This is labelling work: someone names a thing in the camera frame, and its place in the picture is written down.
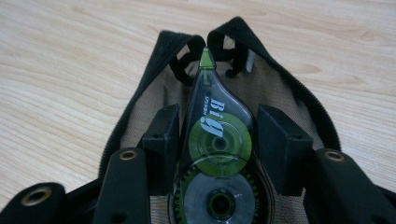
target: metal grommet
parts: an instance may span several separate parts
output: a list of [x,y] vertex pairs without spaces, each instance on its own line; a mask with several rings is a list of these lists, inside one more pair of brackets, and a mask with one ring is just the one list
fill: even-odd
[[46,201],[52,194],[52,189],[49,187],[41,187],[26,194],[21,204],[24,206],[33,206]]
[[324,153],[324,155],[327,157],[327,159],[332,160],[332,161],[344,161],[345,158],[342,154],[334,151],[327,151]]
[[122,159],[123,161],[132,160],[136,157],[137,157],[137,152],[135,152],[134,150],[127,150],[120,154],[120,159]]

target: tape reel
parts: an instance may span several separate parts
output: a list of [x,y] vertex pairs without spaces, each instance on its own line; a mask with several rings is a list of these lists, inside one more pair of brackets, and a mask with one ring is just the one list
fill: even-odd
[[[203,119],[217,119],[206,115]],[[251,138],[248,128],[237,117],[223,113],[219,121],[222,136],[203,129],[198,120],[191,128],[189,135],[189,152],[192,161],[207,175],[230,176],[241,171],[251,154]]]
[[264,223],[264,186],[256,172],[210,176],[197,164],[179,180],[172,200],[172,223]]

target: green correction tape dispenser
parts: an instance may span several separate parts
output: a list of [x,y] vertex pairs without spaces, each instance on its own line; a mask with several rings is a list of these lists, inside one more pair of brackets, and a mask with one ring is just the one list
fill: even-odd
[[204,48],[184,118],[172,223],[266,223],[270,196],[254,155],[254,118]]

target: wooden table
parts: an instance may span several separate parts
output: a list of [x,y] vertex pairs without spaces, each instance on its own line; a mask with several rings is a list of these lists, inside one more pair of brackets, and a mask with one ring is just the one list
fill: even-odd
[[327,108],[343,150],[396,191],[396,3],[0,2],[0,209],[20,190],[97,177],[161,30],[243,17]]

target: green tip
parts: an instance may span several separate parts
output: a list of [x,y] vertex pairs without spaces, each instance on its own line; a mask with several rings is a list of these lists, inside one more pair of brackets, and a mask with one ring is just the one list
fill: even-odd
[[202,51],[201,61],[199,62],[199,69],[216,69],[215,60],[213,60],[213,56],[210,53],[209,48],[205,47]]

